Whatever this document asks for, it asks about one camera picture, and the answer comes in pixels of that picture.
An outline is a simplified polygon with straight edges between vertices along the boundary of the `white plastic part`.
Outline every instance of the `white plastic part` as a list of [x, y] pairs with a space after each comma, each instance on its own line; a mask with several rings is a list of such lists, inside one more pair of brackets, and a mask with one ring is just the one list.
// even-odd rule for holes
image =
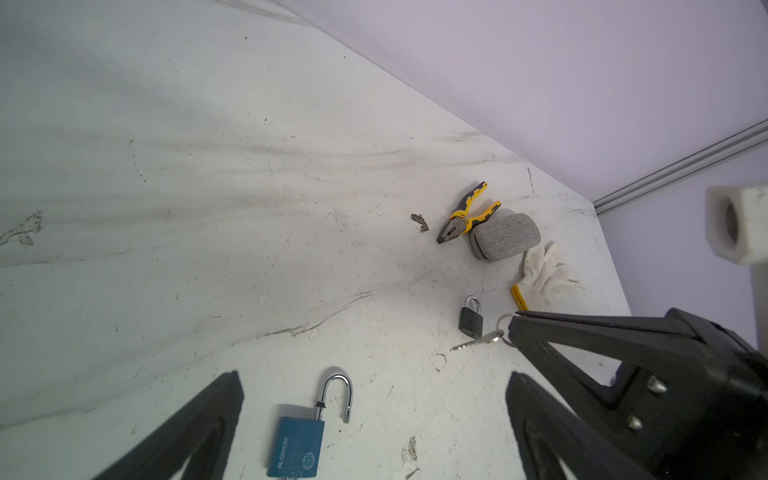
[[768, 185], [708, 188], [707, 241], [725, 260], [768, 262]]

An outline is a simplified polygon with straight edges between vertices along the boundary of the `black padlock body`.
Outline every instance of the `black padlock body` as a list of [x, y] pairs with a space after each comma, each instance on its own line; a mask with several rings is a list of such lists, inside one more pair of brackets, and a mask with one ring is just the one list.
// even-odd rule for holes
[[482, 316], [465, 306], [458, 317], [458, 329], [473, 339], [482, 336]]

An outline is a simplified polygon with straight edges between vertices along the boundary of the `padlock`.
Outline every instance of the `padlock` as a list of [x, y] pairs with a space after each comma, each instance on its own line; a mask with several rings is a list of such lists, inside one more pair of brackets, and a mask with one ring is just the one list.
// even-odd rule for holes
[[272, 461], [266, 476], [286, 478], [317, 476], [317, 463], [320, 460], [320, 447], [323, 444], [323, 428], [326, 424], [321, 418], [323, 409], [326, 408], [328, 384], [334, 379], [341, 379], [346, 383], [344, 423], [349, 423], [349, 414], [352, 411], [352, 383], [346, 375], [337, 373], [328, 377], [323, 383], [320, 398], [315, 404], [314, 420], [280, 417], [272, 450]]
[[[477, 303], [478, 311], [475, 312], [469, 308], [470, 302]], [[458, 329], [466, 333], [473, 339], [482, 336], [482, 316], [480, 316], [480, 300], [474, 295], [467, 297], [467, 301], [462, 308], [461, 314], [458, 316]]]

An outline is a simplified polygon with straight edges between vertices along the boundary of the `blue padlock body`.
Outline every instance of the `blue padlock body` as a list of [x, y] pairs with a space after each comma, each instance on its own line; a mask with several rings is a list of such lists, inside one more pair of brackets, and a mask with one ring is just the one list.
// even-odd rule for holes
[[325, 425], [325, 422], [317, 420], [280, 417], [272, 461], [266, 476], [316, 477]]

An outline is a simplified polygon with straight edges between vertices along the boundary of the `blue padlock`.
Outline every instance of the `blue padlock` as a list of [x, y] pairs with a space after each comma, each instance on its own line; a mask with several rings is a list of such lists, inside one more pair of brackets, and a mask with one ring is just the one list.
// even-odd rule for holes
[[346, 414], [344, 423], [349, 423], [352, 411], [352, 383], [346, 375], [337, 373], [331, 375], [323, 383], [320, 400], [315, 405], [315, 419], [295, 419], [280, 417], [277, 426], [277, 436], [272, 448], [272, 461], [266, 472], [268, 477], [312, 478], [317, 476], [317, 462], [320, 461], [320, 447], [323, 444], [323, 427], [321, 420], [323, 409], [326, 408], [326, 391], [328, 384], [334, 379], [346, 383]]

